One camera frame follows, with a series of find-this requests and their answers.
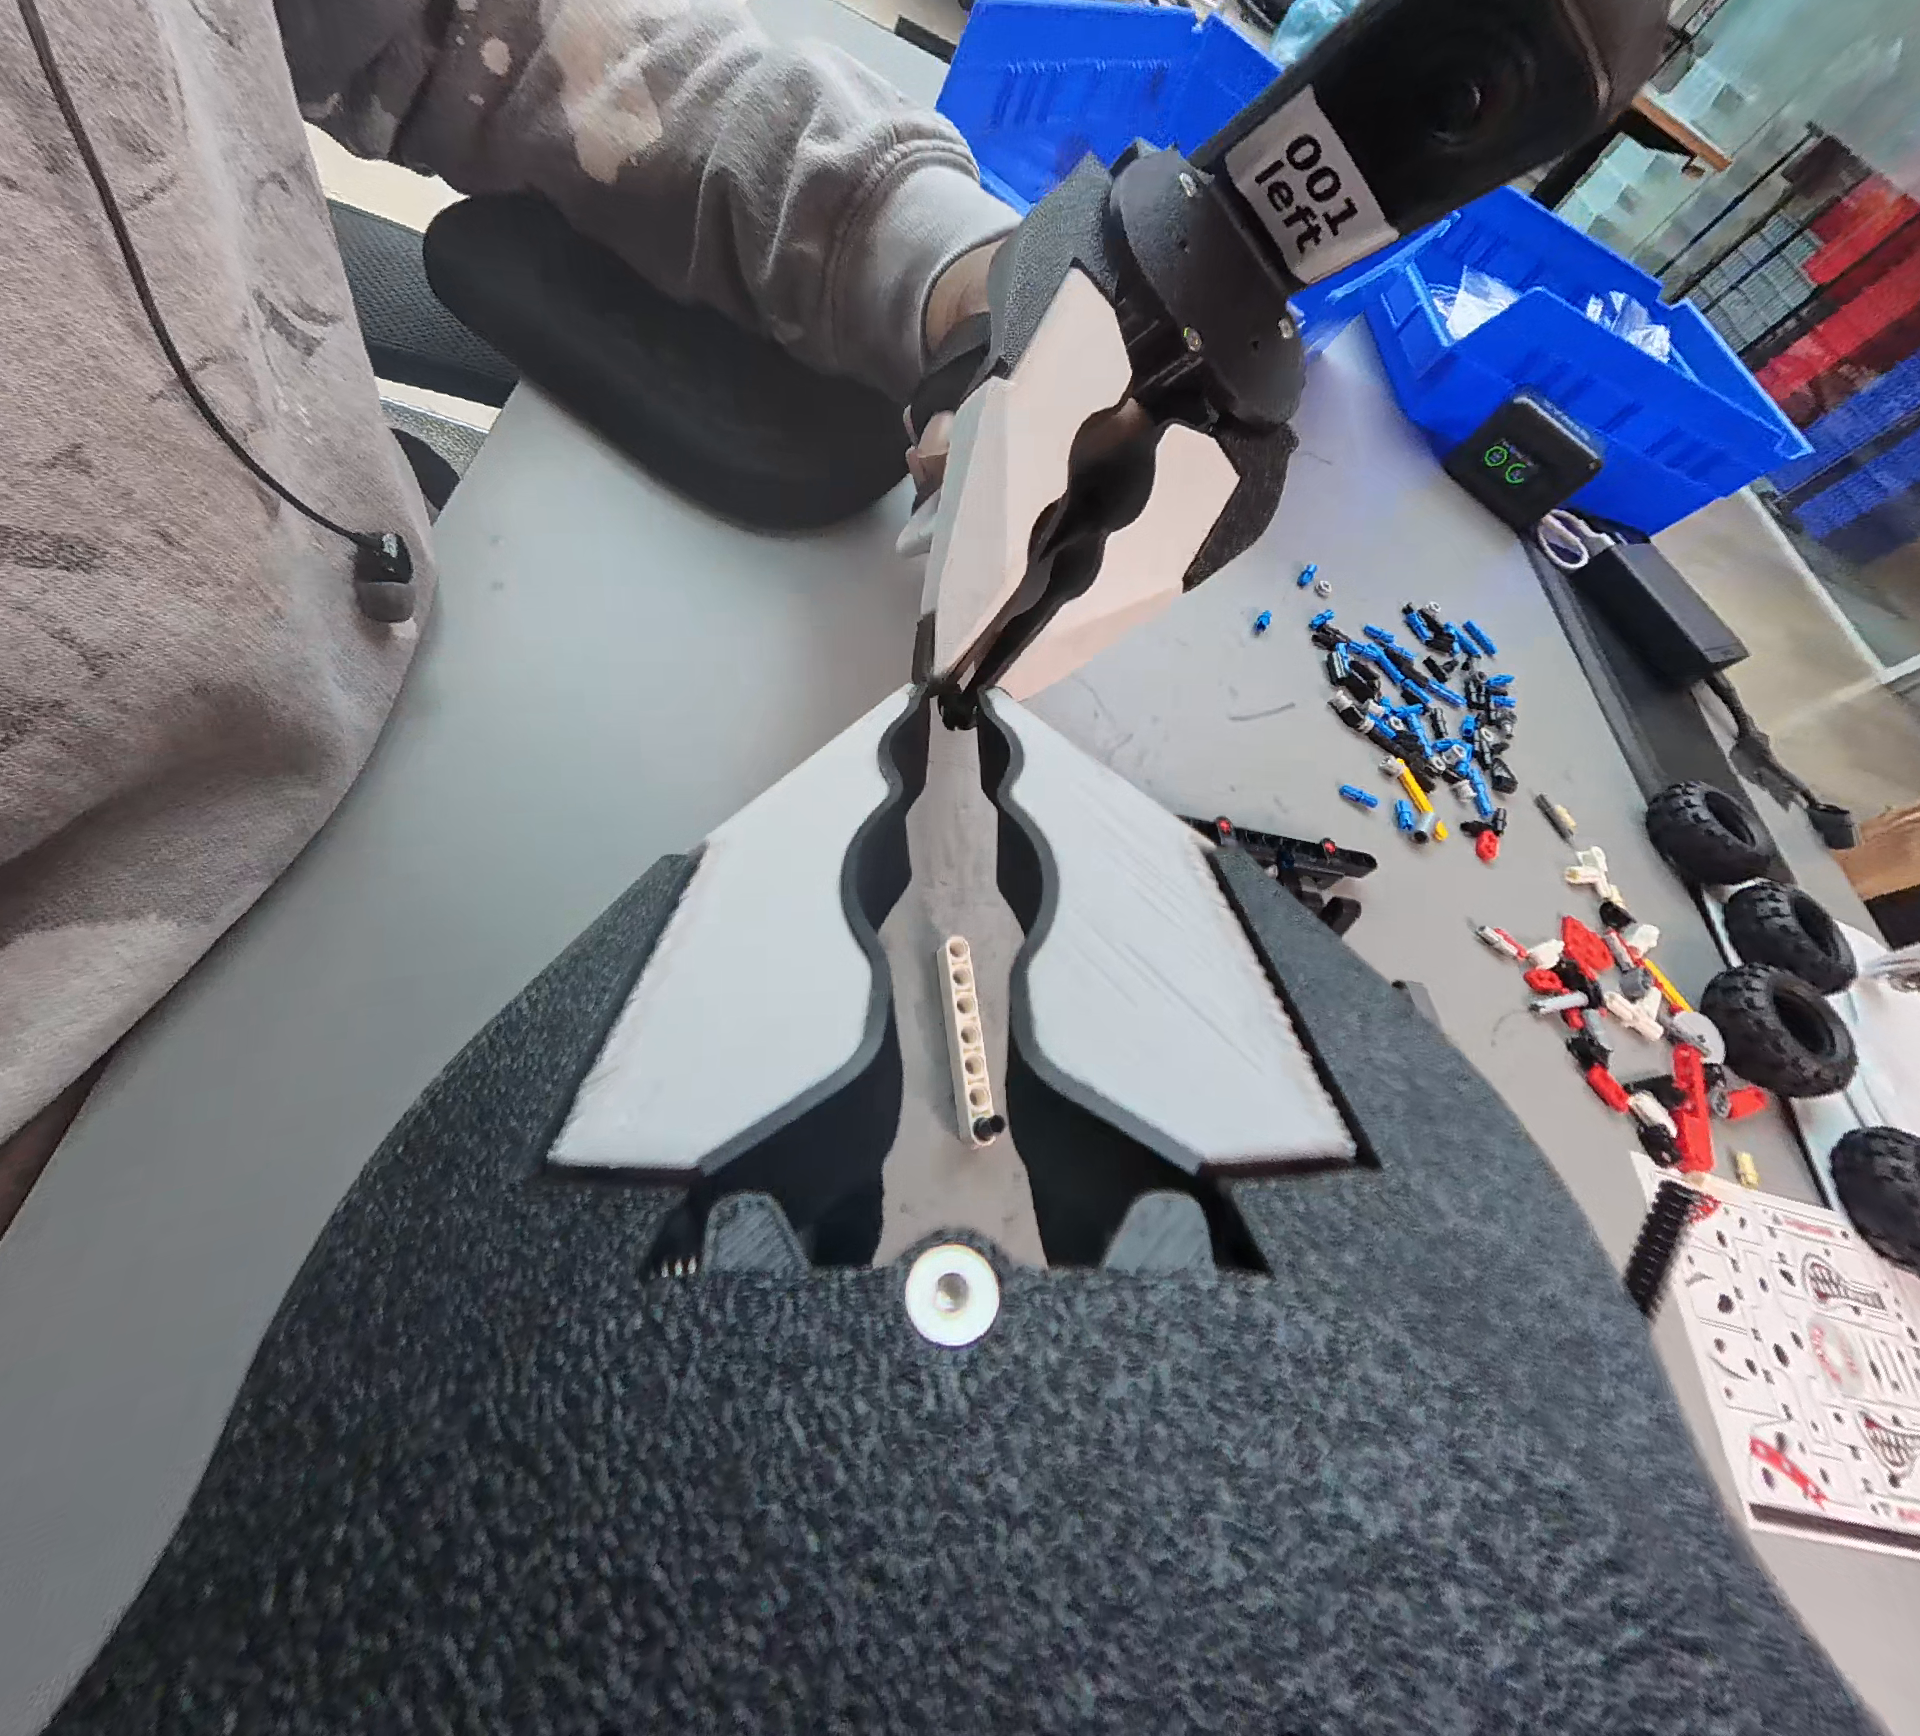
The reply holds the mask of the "brown cardboard box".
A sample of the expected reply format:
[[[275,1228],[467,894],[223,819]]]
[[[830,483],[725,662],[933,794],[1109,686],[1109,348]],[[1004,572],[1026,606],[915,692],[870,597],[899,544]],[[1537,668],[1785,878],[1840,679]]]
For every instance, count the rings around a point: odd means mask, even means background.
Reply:
[[[1834,858],[1881,939],[1893,950],[1917,943],[1917,799],[1861,819]]]

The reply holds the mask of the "white holed toy beam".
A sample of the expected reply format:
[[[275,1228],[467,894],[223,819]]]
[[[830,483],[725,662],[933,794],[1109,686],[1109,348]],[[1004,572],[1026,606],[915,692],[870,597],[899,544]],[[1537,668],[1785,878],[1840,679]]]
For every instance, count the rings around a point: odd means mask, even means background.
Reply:
[[[944,933],[936,947],[936,964],[956,1127],[969,1148],[991,1148],[1001,1133],[988,1145],[973,1145],[967,1133],[973,1113],[990,1109],[1004,1113],[988,1056],[985,1015],[969,939],[959,931]]]

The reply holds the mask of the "stack of red blue bins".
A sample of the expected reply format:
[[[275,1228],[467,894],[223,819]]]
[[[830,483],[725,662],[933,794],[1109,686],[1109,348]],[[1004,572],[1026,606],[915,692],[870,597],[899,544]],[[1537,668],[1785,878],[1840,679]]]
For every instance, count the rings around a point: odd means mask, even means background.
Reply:
[[[1860,569],[1917,533],[1917,203],[1866,174],[1808,227],[1806,300],[1759,385],[1803,440],[1764,476],[1787,527]]]

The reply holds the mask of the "grey desk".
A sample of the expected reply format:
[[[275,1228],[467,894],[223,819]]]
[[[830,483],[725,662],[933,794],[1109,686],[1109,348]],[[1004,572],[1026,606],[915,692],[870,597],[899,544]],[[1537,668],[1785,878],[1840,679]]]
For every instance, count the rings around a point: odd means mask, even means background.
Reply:
[[[1201,843],[1353,1165],[1251,1267],[659,1274],[700,1165],[550,1161],[725,817],[878,790],[887,505],[750,533],[560,428],[442,520],[358,791],[3,1236],[3,1732],[1867,1732],[1612,1251],[1360,945]]]

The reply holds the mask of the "black toy tire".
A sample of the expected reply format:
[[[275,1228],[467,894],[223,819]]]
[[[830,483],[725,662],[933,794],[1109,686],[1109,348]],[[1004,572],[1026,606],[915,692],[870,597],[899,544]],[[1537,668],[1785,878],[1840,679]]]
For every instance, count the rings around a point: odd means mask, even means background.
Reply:
[[[1675,781],[1644,806],[1644,835],[1688,883],[1734,888],[1773,875],[1773,838],[1737,795],[1704,781]]]
[[[1917,1274],[1917,1133],[1855,1125],[1830,1156],[1836,1202],[1861,1244],[1884,1261]]]
[[[1858,979],[1858,957],[1832,914],[1806,889],[1751,880],[1730,889],[1720,915],[1741,964],[1783,970],[1823,997]]]
[[[1773,1097],[1821,1100],[1858,1075],[1853,1034],[1830,997],[1783,967],[1721,970],[1696,1008],[1717,1030],[1728,1067]]]

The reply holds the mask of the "blue plastic bin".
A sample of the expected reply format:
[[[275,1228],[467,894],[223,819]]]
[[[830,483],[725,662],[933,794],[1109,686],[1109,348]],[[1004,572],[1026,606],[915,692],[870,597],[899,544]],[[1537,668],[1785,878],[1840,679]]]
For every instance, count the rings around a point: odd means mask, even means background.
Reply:
[[[936,109],[979,181],[1029,209],[1082,160],[1133,142],[1194,154],[1277,66],[1231,19],[1109,0],[977,0]]]
[[[1291,306],[1308,353],[1363,319],[1402,413],[1444,454],[1520,389],[1599,454],[1575,505],[1658,533],[1812,452],[1714,325],[1634,262],[1497,188]]]

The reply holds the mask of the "pile of blue black pins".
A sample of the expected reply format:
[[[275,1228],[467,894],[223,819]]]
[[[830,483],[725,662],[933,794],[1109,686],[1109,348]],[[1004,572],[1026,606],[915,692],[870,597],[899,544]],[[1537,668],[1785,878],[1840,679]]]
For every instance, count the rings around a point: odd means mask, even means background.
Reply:
[[[1475,620],[1404,599],[1381,620],[1337,606],[1314,558],[1286,574],[1314,676],[1316,708],[1345,751],[1332,791],[1412,849],[1454,848],[1494,866],[1509,838],[1520,776],[1520,688]]]

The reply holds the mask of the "black mesh office chair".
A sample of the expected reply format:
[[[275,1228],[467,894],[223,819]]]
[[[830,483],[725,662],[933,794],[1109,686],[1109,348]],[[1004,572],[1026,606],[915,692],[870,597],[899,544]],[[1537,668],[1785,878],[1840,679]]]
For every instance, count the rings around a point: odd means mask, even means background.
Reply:
[[[419,229],[336,200],[328,216],[381,413],[437,517],[517,375],[434,293]]]

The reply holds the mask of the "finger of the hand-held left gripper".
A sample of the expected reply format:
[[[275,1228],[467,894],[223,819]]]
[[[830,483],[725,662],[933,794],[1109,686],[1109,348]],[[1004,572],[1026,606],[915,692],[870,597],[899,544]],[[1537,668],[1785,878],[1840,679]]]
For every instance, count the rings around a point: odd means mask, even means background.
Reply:
[[[1215,438],[1191,425],[1160,423],[1140,406],[1099,410],[1072,441],[1067,496],[1033,527],[1032,569],[1020,596],[1005,608],[1014,620],[1008,642],[995,642],[985,668],[1005,668],[1067,596],[1091,581],[1091,554],[1082,550],[1086,524],[1099,507],[1116,509],[1111,527],[1127,527],[1118,550],[1140,563],[1140,599],[1114,639],[1151,620],[1183,594],[1222,512],[1236,496],[1237,476]]]
[[[1124,401],[1132,367],[1114,307],[1079,268],[1065,272],[1014,367],[958,410],[945,474],[930,520],[915,676],[956,686],[1040,694],[1105,647],[1133,620],[1140,563],[1111,537],[1116,507],[1082,514],[1078,548],[1091,580],[1067,596],[1010,664],[988,668],[1008,642],[1033,567],[1035,527],[1070,492],[1074,441],[1091,417]]]

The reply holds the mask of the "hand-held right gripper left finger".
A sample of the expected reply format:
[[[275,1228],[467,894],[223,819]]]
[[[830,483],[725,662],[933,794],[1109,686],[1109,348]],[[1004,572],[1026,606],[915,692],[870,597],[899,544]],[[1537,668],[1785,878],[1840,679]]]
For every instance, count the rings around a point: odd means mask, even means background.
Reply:
[[[927,739],[927,692],[897,688],[705,835],[551,1165],[719,1178],[871,1079]]]

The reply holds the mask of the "person's left forearm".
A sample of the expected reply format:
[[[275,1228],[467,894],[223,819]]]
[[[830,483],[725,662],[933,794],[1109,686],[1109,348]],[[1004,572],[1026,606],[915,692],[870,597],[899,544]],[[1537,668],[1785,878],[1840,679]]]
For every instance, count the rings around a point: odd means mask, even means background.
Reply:
[[[299,116],[533,194],[664,293],[903,400],[942,272],[1005,236],[954,125],[740,0],[271,0]]]

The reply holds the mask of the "grey black toy chassis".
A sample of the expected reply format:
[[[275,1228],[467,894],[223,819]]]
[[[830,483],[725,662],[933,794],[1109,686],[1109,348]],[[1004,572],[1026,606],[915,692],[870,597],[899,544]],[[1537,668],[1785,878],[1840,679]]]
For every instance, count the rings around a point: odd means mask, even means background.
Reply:
[[[1371,878],[1379,861],[1332,835],[1286,835],[1236,823],[1228,815],[1181,815],[1180,822],[1215,848],[1240,848],[1260,872],[1279,883],[1333,936],[1348,937],[1363,905],[1345,883]]]

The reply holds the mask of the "black power adapter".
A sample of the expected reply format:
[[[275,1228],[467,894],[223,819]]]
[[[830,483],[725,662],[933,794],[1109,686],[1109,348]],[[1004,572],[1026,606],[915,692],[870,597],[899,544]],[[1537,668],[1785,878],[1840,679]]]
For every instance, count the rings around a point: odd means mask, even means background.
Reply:
[[[1612,542],[1569,572],[1634,659],[1664,688],[1701,686],[1749,649],[1654,542]]]

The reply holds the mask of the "person's grey hoodie torso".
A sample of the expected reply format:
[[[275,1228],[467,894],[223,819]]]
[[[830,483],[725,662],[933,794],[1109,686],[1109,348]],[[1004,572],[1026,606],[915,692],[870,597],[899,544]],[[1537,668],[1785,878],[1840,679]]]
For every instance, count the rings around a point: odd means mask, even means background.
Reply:
[[[271,0],[30,0],[185,373],[333,524],[434,565]],[[1,32],[1,1129],[299,855],[418,632],[257,481],[131,284],[17,0]]]

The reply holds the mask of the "pile of red white pieces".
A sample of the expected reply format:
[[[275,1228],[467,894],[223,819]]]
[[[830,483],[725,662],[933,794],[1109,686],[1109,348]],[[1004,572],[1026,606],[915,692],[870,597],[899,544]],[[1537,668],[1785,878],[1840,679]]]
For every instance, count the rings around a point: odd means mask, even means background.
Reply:
[[[1531,1017],[1558,1030],[1583,1087],[1631,1125],[1644,1156],[1700,1181],[1717,1165],[1715,1124],[1761,1113],[1767,1095],[1734,1075],[1721,1027],[1660,965],[1662,933],[1629,912],[1606,851],[1578,848],[1562,880],[1592,895],[1592,914],[1563,914],[1534,941],[1480,923],[1475,939],[1520,971]]]

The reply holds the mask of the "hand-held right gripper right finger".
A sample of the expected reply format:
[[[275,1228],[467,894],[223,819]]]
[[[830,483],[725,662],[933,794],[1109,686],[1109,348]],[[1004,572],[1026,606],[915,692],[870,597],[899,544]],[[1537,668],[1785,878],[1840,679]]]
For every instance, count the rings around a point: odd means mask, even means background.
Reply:
[[[1358,1164],[1222,848],[1001,692],[979,699],[975,741],[994,881],[1020,927],[1020,1063],[1187,1176]]]

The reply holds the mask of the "white sticker sheet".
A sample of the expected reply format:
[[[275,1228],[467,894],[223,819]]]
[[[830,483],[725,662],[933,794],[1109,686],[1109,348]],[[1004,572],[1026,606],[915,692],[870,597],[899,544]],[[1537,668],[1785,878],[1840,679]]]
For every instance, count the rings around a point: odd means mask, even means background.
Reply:
[[[1844,1213],[1689,1173],[1666,1274],[1757,1532],[1917,1555],[1917,1281]]]

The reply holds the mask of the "black power bank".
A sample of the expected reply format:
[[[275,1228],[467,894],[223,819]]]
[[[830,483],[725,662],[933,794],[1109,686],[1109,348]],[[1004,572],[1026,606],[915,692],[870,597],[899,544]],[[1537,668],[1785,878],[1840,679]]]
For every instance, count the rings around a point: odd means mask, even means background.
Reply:
[[[1544,396],[1520,387],[1452,446],[1440,469],[1516,535],[1594,481],[1601,446]]]

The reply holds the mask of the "person's left hand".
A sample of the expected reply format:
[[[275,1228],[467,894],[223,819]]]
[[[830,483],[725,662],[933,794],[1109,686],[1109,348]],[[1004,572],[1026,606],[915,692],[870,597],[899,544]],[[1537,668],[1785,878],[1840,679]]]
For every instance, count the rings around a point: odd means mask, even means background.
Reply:
[[[994,346],[995,257],[1010,239],[1005,232],[950,262],[925,300],[925,370],[903,407],[913,505],[895,537],[899,558],[924,558],[933,544],[952,428]]]

